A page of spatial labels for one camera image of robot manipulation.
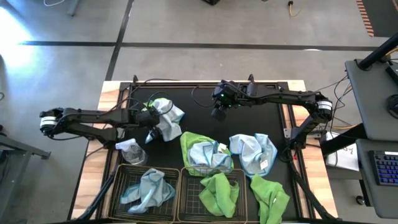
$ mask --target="wire basket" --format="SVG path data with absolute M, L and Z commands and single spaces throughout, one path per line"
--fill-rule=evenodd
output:
M 175 189 L 175 197 L 162 203 L 159 207 L 149 207 L 143 214 L 131 214 L 127 211 L 134 205 L 140 204 L 141 200 L 136 200 L 128 204 L 120 204 L 120 198 L 126 189 L 132 185 L 139 184 L 142 175 L 150 168 L 162 171 L 164 180 Z M 178 202 L 180 171 L 177 169 L 145 167 L 122 164 L 116 171 L 114 187 L 111 200 L 109 201 L 108 218 L 124 221 L 144 222 L 144 223 L 172 223 L 175 221 L 175 214 Z
M 230 169 L 225 172 L 229 184 L 239 185 L 239 196 L 232 218 L 216 217 L 211 214 L 199 199 L 199 194 L 205 189 L 200 181 L 203 174 L 217 174 L 219 170 L 211 168 L 184 167 L 181 170 L 180 196 L 178 198 L 177 218 L 180 222 L 194 223 L 246 223 L 248 221 L 248 205 L 246 201 L 246 177 L 241 169 Z

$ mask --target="keyboard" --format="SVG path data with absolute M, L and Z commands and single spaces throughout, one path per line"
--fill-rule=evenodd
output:
M 378 185 L 398 187 L 398 152 L 369 151 Z

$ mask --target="microfiber cloth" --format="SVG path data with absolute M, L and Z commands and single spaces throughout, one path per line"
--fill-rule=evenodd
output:
M 209 174 L 218 169 L 228 172 L 233 169 L 233 161 L 228 148 L 219 151 L 219 144 L 206 136 L 184 132 L 180 138 L 182 158 L 185 167 L 206 167 L 209 169 L 188 169 L 191 175 Z
M 200 181 L 206 188 L 200 192 L 199 199 L 206 209 L 215 216 L 231 218 L 235 213 L 238 200 L 239 185 L 229 184 L 224 173 L 215 174 Z
M 173 105 L 171 100 L 159 98 L 149 102 L 148 106 L 156 108 L 159 114 L 167 112 L 172 106 L 172 109 L 168 113 L 160 116 L 160 122 L 156 125 L 162 132 L 163 141 L 171 141 L 182 134 L 179 123 L 185 113 Z M 152 136 L 149 133 L 145 139 L 145 143 L 147 144 L 150 141 L 152 141 Z
M 141 177 L 139 184 L 130 186 L 120 198 L 121 204 L 141 199 L 141 204 L 134 205 L 127 212 L 141 214 L 148 207 L 159 207 L 163 202 L 175 196 L 174 188 L 163 179 L 164 173 L 157 169 L 149 169 Z
M 256 200 L 260 203 L 260 224 L 279 224 L 285 212 L 289 196 L 278 182 L 264 180 L 260 175 L 254 175 L 250 187 Z
M 245 174 L 267 175 L 274 164 L 277 149 L 266 134 L 237 134 L 229 138 L 232 154 L 239 154 Z

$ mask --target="concrete floor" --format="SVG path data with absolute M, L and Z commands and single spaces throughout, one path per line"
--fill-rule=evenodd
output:
M 0 124 L 8 135 L 46 151 L 48 161 L 32 158 L 10 220 L 60 222 L 67 218 L 87 141 L 52 141 L 39 131 L 39 113 L 54 107 L 93 110 L 113 47 L 12 45 L 17 41 L 115 42 L 128 0 L 82 0 L 76 16 L 69 2 L 45 7 L 39 0 L 8 0 L 0 7 Z M 291 19 L 287 1 L 221 0 L 211 7 L 200 0 L 135 0 L 124 42 L 183 42 L 277 45 L 378 46 L 369 37 L 355 0 L 298 0 Z M 188 80 L 305 80 L 316 90 L 345 75 L 344 62 L 369 52 L 231 49 L 140 49 L 122 47 L 112 80 L 148 78 Z M 337 88 L 341 94 L 347 83 Z M 333 88 L 322 93 L 333 101 Z M 337 117 L 360 122 L 352 94 Z M 331 180 L 338 213 L 344 220 L 392 223 L 377 219 L 372 208 L 354 204 L 358 182 Z

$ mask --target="green towel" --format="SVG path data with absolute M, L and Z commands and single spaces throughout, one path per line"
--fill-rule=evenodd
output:
M 260 224 L 279 224 L 285 212 L 289 196 L 278 182 L 264 180 L 259 175 L 251 179 L 250 187 L 260 203 Z
M 231 186 L 224 173 L 204 178 L 200 183 L 206 187 L 199 194 L 206 209 L 215 216 L 232 218 L 239 195 L 238 183 Z
M 182 150 L 182 159 L 184 160 L 184 166 L 185 167 L 191 167 L 188 159 L 187 159 L 187 153 L 188 150 L 195 144 L 199 142 L 214 142 L 215 140 L 212 140 L 209 137 L 200 135 L 200 134 L 195 134 L 191 133 L 189 131 L 185 131 L 182 133 L 181 138 L 180 138 L 180 143 L 181 143 L 181 150 Z M 223 151 L 227 155 L 231 155 L 230 151 L 228 148 L 226 148 Z M 195 169 L 187 169 L 189 171 L 190 175 L 195 175 L 195 176 L 202 176 L 203 174 L 199 172 L 195 172 Z

